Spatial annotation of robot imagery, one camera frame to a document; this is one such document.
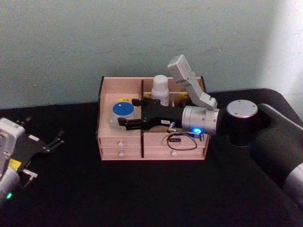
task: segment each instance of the wire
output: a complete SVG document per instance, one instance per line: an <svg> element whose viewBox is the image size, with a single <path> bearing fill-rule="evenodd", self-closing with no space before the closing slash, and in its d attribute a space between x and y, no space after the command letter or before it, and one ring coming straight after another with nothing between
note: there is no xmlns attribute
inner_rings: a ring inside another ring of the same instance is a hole
<svg viewBox="0 0 303 227"><path fill-rule="evenodd" d="M169 139L170 139L171 137L173 137L173 136L180 136L180 135L189 137L189 138L195 143L195 147L194 147L194 148L187 148L187 149L177 149L177 148L171 147L171 146L169 145ZM167 146L168 146L170 149L173 149L173 150L194 150L194 149L196 149L196 148L198 147L197 142L196 142L193 138L191 138L189 135L187 135L186 133L183 133L183 132L177 132L177 133L171 134L170 136L168 136L166 142L167 142Z"/></svg>
<svg viewBox="0 0 303 227"><path fill-rule="evenodd" d="M29 178L28 182L23 186L23 188L26 188L26 187L29 185L29 183L32 182L33 178L34 178L34 177L31 176L31 177Z"/></svg>

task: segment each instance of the blue led light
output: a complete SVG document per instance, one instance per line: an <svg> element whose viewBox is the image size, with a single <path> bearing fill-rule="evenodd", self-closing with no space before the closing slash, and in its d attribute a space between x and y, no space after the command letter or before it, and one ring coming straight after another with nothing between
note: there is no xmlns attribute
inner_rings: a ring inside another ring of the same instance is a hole
<svg viewBox="0 0 303 227"><path fill-rule="evenodd" d="M196 134L200 134L202 130L200 128L193 128L193 132Z"/></svg>

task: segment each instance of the black tabletop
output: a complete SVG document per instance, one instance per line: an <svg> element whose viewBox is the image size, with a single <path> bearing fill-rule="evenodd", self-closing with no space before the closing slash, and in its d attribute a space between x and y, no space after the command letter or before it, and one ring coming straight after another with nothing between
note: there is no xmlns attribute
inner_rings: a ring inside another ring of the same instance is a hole
<svg viewBox="0 0 303 227"><path fill-rule="evenodd" d="M269 89L212 93L267 103L301 124ZM65 144L28 167L38 178L0 211L2 226L303 226L303 214L251 160L245 148L212 137L207 161L101 162L97 103L0 111L45 142L64 129Z"/></svg>

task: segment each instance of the small drawer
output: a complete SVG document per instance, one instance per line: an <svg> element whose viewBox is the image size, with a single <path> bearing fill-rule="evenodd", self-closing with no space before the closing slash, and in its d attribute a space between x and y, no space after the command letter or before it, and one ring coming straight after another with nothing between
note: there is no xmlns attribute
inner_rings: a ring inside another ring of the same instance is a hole
<svg viewBox="0 0 303 227"><path fill-rule="evenodd" d="M125 147L139 147L141 146L141 138L140 137L101 137L100 145L101 147L117 147L117 148L125 148Z"/></svg>
<svg viewBox="0 0 303 227"><path fill-rule="evenodd" d="M167 132L145 132L144 136L144 147L167 147L166 139L169 136ZM181 142L170 142L169 144L172 147L180 148L191 148L194 147L194 142L188 138L187 136L174 136L173 138L180 138ZM199 139L195 139L198 147L205 148L205 141L200 141Z"/></svg>
<svg viewBox="0 0 303 227"><path fill-rule="evenodd" d="M120 158L128 156L141 156L141 148L102 148L103 155L116 156Z"/></svg>
<svg viewBox="0 0 303 227"><path fill-rule="evenodd" d="M104 154L102 155L102 160L142 160L143 158L140 155L129 155L126 154L123 157L119 156L118 154Z"/></svg>
<svg viewBox="0 0 303 227"><path fill-rule="evenodd" d="M144 158L150 159L204 159L204 148L172 150L170 148L144 148Z"/></svg>

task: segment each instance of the yellow label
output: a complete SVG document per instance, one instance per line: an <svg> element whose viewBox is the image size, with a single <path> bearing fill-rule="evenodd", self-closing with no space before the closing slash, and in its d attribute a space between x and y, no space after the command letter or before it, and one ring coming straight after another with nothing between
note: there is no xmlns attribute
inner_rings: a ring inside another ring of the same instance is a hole
<svg viewBox="0 0 303 227"><path fill-rule="evenodd" d="M132 99L131 98L119 98L117 99L117 101L120 103L120 102L128 102L128 103L131 103L132 102Z"/></svg>
<svg viewBox="0 0 303 227"><path fill-rule="evenodd" d="M185 98L188 98L188 93L184 92L184 93L178 94L178 100L185 99Z"/></svg>
<svg viewBox="0 0 303 227"><path fill-rule="evenodd" d="M9 160L9 167L11 167L15 171L18 170L21 164L22 164L21 162L14 160L12 158Z"/></svg>
<svg viewBox="0 0 303 227"><path fill-rule="evenodd" d="M145 98L152 98L152 94L151 93L144 93L144 97Z"/></svg>

